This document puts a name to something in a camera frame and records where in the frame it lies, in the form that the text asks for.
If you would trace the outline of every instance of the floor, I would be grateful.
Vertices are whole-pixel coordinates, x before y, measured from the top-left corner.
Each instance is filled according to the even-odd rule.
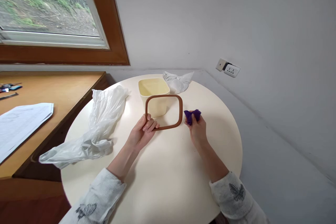
[[[70,209],[65,196],[39,200],[0,201],[3,224],[58,224]]]

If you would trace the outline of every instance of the wall socket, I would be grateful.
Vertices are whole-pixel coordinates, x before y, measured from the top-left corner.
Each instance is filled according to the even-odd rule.
[[[240,71],[240,68],[237,66],[234,66],[232,64],[226,64],[226,67],[224,69],[224,73],[226,73],[227,75],[230,75],[233,78],[236,78],[236,76],[238,75]]]

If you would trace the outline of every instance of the wooden window frame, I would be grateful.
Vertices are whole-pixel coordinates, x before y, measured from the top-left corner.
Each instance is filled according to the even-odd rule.
[[[129,65],[115,0],[93,0],[110,49],[0,44],[0,63]]]

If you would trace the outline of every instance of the purple cloth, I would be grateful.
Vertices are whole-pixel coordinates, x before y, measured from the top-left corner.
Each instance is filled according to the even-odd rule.
[[[193,112],[189,112],[188,110],[184,111],[185,116],[187,117],[187,122],[189,125],[193,124],[193,118],[191,117],[192,114],[194,114],[196,121],[200,120],[201,112],[199,110],[194,110]]]

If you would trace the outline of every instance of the desk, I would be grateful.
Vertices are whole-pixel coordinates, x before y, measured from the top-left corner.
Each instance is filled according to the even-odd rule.
[[[125,111],[111,135],[115,141],[113,152],[100,159],[71,164],[61,170],[64,191],[71,205],[77,202],[101,169],[117,155],[131,129],[145,112],[139,97],[138,81],[155,77],[162,78],[162,75],[137,76],[109,87],[121,85],[131,91]],[[214,93],[194,81],[179,95],[183,99],[183,110],[199,109],[202,112],[211,146],[227,167],[239,176],[242,143],[229,109]],[[92,104],[90,101],[78,114],[65,141],[76,139],[88,130]],[[178,103],[171,103],[168,107],[167,114],[157,118],[162,126],[164,121],[171,123],[175,116],[178,117]],[[112,218],[114,224],[208,224],[220,212],[211,195],[209,178],[184,124],[158,131],[139,154],[125,182],[127,188]]]
[[[105,72],[0,72],[0,83],[19,83],[14,96],[0,100],[0,115],[16,106],[54,103],[54,113],[0,165],[0,200],[38,199],[63,193],[60,172],[37,163],[39,155],[64,141],[91,89],[108,87]],[[0,93],[0,97],[12,94]]]

